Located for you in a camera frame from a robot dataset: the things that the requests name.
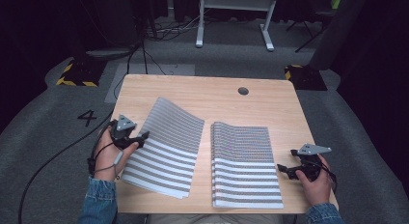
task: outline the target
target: wooden table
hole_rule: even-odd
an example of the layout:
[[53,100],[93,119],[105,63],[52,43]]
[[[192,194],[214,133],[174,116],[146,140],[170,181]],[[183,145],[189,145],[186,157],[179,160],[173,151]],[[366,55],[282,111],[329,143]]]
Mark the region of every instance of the wooden table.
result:
[[[247,88],[242,96],[238,88]],[[268,126],[275,163],[300,165],[291,149],[314,143],[292,84],[285,80],[223,77],[128,75],[113,118],[125,115],[138,124],[136,136],[158,97],[204,120],[204,131],[188,198],[174,197],[117,182],[119,212],[133,213],[304,213],[309,207],[299,181],[278,173],[282,210],[220,209],[211,202],[210,126]],[[334,194],[331,202],[337,204]]]

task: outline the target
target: wire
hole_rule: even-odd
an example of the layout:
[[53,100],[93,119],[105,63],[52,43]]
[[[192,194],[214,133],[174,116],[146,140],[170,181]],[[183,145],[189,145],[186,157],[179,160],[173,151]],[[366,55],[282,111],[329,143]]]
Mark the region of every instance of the wire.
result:
[[334,190],[334,194],[337,192],[337,187],[338,187],[337,176],[336,176],[333,172],[330,171],[330,169],[327,167],[327,165],[325,165],[325,164],[317,164],[317,163],[312,162],[312,161],[309,161],[309,160],[302,160],[301,163],[309,163],[309,164],[312,164],[312,165],[314,165],[314,166],[317,166],[317,167],[323,169],[325,172],[327,172],[327,173],[330,175],[330,178],[331,178],[331,180],[332,180],[333,183],[334,183],[334,189],[333,189],[333,190]]
[[294,219],[292,219],[292,224],[296,224],[296,223],[297,223],[297,218],[298,218],[298,215],[297,215],[297,214],[294,214]]
[[126,73],[123,75],[123,78],[118,82],[118,84],[115,86],[115,88],[114,88],[114,97],[115,97],[115,99],[118,99],[118,96],[117,96],[117,94],[115,94],[116,93],[116,91],[117,91],[117,89],[118,89],[118,87],[120,86],[120,84],[121,84],[121,82],[123,82],[123,80],[125,79],[125,77],[129,74],[129,69],[130,69],[130,59],[132,58],[132,56],[133,56],[133,54],[136,52],[136,50],[137,49],[135,49],[133,52],[131,52],[130,54],[129,54],[129,57],[128,57],[128,60],[127,60],[127,63],[126,63]]
[[149,214],[147,214],[147,215],[145,216],[144,224],[147,224],[147,223],[148,223],[148,217],[149,217],[149,216],[150,216]]
[[111,144],[107,144],[107,145],[105,145],[104,147],[102,147],[101,150],[99,150],[99,152],[96,154],[94,160],[96,161],[96,159],[98,158],[98,156],[99,156],[99,154],[102,152],[102,150],[108,148],[109,146],[111,146],[111,145],[113,145],[113,144],[114,144],[114,142],[112,142]]
[[164,71],[163,71],[163,69],[159,66],[159,64],[157,64],[154,60],[153,60],[153,57],[150,55],[150,54],[148,54],[148,56],[150,56],[150,59],[159,67],[159,69],[160,69],[160,71],[163,73],[163,75],[167,75]]
[[145,55],[147,52],[145,51],[144,42],[142,42],[142,51],[144,52],[145,73],[148,74],[147,56]]
[[[187,33],[188,31],[192,30],[192,29],[196,29],[199,27],[199,25],[195,25],[197,23],[199,23],[199,16],[196,16],[195,18],[193,18],[192,20],[185,22],[183,24],[178,24],[177,26],[174,27],[169,27],[171,26],[174,22],[171,22],[166,28],[163,29],[157,29],[156,33],[162,33],[162,37],[161,38],[154,38],[151,37],[150,34],[152,34],[152,30],[148,30],[147,31],[147,39],[150,41],[154,41],[154,42],[159,42],[159,41],[170,41],[172,39],[177,38],[180,34],[184,34]],[[165,39],[166,37],[168,37],[168,35],[174,34],[173,37]]]
[[60,150],[59,152],[57,152],[56,154],[54,154],[51,158],[49,158],[37,171],[36,173],[31,177],[31,179],[27,182],[23,194],[21,196],[20,199],[20,205],[18,208],[18,223],[22,224],[22,213],[23,213],[23,206],[24,206],[24,199],[25,196],[27,194],[27,191],[31,185],[31,183],[33,182],[33,180],[36,178],[36,176],[39,174],[39,172],[45,167],[47,166],[52,160],[54,160],[57,156],[59,156],[60,154],[62,154],[63,152],[65,152],[66,150],[70,149],[71,147],[73,147],[74,145],[78,144],[79,142],[81,142],[82,140],[84,140],[85,138],[87,138],[88,136],[90,136],[94,131],[96,131],[100,126],[102,126],[106,120],[108,120],[111,116],[112,113],[114,112],[114,110],[112,110],[104,119],[103,121],[98,124],[96,127],[94,127],[90,132],[88,132],[87,134],[85,134],[84,136],[82,136],[81,138],[79,138],[78,140],[74,141],[73,143],[71,143],[70,145],[68,145],[67,147],[63,148],[62,150]]
[[111,166],[108,166],[108,167],[106,167],[106,168],[102,168],[102,169],[95,170],[94,173],[100,172],[100,171],[103,171],[103,170],[107,170],[107,169],[110,169],[110,168],[114,168],[114,167],[115,167],[115,164],[112,164]]

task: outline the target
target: gray floor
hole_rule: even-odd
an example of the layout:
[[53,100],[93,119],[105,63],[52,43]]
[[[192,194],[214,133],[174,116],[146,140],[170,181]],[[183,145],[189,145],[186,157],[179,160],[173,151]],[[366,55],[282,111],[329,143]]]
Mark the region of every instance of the gray floor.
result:
[[[309,62],[319,40],[294,53],[309,37],[302,25],[286,32],[289,24],[272,23],[269,32],[276,49],[268,52],[259,32],[261,22],[207,25],[200,49],[195,47],[193,29],[171,41],[146,41],[146,51],[158,64],[194,65],[197,76],[285,79],[284,66]],[[48,89],[0,135],[0,223],[17,222],[22,192],[37,169],[90,132],[115,106],[104,101],[117,67],[126,59],[109,62],[97,88],[55,85],[68,61],[50,70],[45,78]],[[130,62],[144,63],[142,51]],[[347,223],[409,223],[409,203],[401,184],[336,92],[339,77],[330,70],[322,76],[327,92],[297,91],[297,95],[315,143],[333,149],[327,158],[338,176],[342,217]],[[88,110],[94,110],[97,119],[86,127],[77,117]],[[23,223],[76,221],[87,186],[86,158],[95,137],[94,132],[43,168],[28,190]],[[123,223],[143,223],[144,215],[122,214],[121,218]],[[292,217],[286,216],[285,221],[291,223]]]

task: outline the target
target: striped cloth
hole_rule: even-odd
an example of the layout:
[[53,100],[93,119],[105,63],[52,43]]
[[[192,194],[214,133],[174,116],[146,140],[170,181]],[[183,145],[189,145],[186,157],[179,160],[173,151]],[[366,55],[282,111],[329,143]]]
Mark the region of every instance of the striped cloth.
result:
[[140,131],[149,131],[150,138],[129,158],[122,179],[179,199],[188,197],[204,124],[159,98]]
[[212,125],[213,207],[284,207],[267,127]]

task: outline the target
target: denim sleeve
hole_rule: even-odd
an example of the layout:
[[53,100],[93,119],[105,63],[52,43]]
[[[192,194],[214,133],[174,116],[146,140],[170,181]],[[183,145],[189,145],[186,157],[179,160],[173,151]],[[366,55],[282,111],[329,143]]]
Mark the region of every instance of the denim sleeve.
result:
[[89,186],[78,223],[111,224],[117,213],[117,190],[114,182],[89,178]]
[[318,204],[306,212],[307,223],[311,224],[343,224],[337,208],[330,203]]

